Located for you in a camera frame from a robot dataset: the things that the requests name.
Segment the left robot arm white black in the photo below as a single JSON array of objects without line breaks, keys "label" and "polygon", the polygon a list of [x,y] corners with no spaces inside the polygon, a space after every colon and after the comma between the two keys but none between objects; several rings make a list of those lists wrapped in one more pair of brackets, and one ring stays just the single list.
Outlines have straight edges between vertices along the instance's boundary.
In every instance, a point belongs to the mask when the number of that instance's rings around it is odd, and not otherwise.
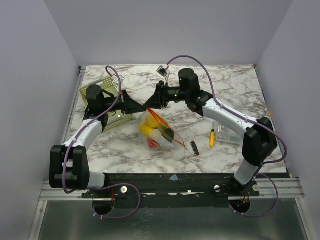
[{"label": "left robot arm white black", "polygon": [[96,84],[86,89],[85,98],[88,105],[80,129],[68,141],[50,150],[49,184],[67,193],[93,189],[104,198],[111,191],[109,179],[105,173],[90,171],[87,151],[106,129],[109,112],[129,115],[145,112],[146,108],[133,100],[126,90],[114,96]]}]

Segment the yellow toy lemon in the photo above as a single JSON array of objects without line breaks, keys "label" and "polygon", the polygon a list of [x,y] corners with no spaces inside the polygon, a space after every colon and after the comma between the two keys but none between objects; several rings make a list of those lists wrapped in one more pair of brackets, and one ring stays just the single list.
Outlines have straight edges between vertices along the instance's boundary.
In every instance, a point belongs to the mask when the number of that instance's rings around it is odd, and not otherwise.
[{"label": "yellow toy lemon", "polygon": [[140,133],[142,133],[144,136],[147,136],[147,137],[149,137],[150,134],[151,134],[154,130],[155,130],[155,128],[152,128],[152,127],[150,127],[150,126],[148,126],[148,125],[146,125],[146,124],[141,124],[141,125],[139,126],[139,131],[140,131]]}]

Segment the peach toy fruit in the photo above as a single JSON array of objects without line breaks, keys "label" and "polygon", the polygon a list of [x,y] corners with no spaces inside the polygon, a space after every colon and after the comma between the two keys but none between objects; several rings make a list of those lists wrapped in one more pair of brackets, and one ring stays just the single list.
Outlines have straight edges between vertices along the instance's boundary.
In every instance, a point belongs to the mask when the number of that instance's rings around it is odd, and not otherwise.
[{"label": "peach toy fruit", "polygon": [[153,139],[147,138],[147,145],[150,149],[158,149],[160,145]]}]

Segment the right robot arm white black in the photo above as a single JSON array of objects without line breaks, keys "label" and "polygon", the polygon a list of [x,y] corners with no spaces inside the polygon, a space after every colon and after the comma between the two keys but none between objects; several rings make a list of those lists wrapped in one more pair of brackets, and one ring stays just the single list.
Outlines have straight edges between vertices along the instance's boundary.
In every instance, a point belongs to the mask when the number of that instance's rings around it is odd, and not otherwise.
[{"label": "right robot arm white black", "polygon": [[184,101],[192,112],[221,123],[241,137],[244,160],[233,176],[230,191],[236,196],[243,195],[265,159],[278,147],[271,120],[254,119],[219,103],[211,93],[200,88],[198,75],[191,68],[180,70],[178,81],[178,87],[170,87],[164,81],[157,83],[144,106],[162,109],[169,102]]}]

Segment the white toy garlic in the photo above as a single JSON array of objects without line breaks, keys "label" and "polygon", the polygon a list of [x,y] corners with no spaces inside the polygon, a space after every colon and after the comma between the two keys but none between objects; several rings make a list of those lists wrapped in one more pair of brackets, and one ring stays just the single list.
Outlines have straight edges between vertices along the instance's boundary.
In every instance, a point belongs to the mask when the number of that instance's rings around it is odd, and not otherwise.
[{"label": "white toy garlic", "polygon": [[175,146],[167,141],[161,134],[161,132],[158,129],[155,129],[151,134],[150,137],[156,141],[159,146],[163,149],[173,149]]}]

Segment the orange toy fruit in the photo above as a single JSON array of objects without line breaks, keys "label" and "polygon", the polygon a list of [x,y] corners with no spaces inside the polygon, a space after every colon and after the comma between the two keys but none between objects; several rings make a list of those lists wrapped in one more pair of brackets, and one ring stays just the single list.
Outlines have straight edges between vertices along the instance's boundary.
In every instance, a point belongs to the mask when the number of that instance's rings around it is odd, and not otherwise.
[{"label": "orange toy fruit", "polygon": [[156,129],[159,127],[158,121],[152,115],[148,115],[146,117],[145,124],[153,129]]}]

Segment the green plastic basket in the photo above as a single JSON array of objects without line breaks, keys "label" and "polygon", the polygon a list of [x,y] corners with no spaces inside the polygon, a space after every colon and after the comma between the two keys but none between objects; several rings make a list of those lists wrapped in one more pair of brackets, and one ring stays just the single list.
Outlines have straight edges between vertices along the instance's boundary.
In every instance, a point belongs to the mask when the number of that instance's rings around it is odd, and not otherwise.
[{"label": "green plastic basket", "polygon": [[[86,91],[87,88],[91,85],[99,85],[103,90],[110,92],[114,96],[116,96],[119,92],[119,88],[115,88],[113,85],[112,77],[107,76],[101,79],[98,79],[96,81],[93,81],[89,84],[86,84],[82,87],[79,88],[79,93],[81,95],[81,98],[83,100],[84,106],[87,108],[88,107],[88,101],[86,99]],[[108,123],[104,129],[104,132],[107,132],[113,128],[118,127],[119,125],[122,125],[126,122],[129,122],[133,119],[132,114],[123,114],[120,110],[115,111],[114,113],[108,112]]]}]

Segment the clear zip top bag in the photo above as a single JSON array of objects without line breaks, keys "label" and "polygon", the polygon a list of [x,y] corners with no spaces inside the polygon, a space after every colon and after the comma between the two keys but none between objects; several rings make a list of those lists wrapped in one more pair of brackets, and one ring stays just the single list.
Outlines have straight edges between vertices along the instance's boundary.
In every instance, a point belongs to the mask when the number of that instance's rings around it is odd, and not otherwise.
[{"label": "clear zip top bag", "polygon": [[178,150],[186,147],[185,141],[170,123],[150,108],[138,117],[137,130],[151,150]]}]

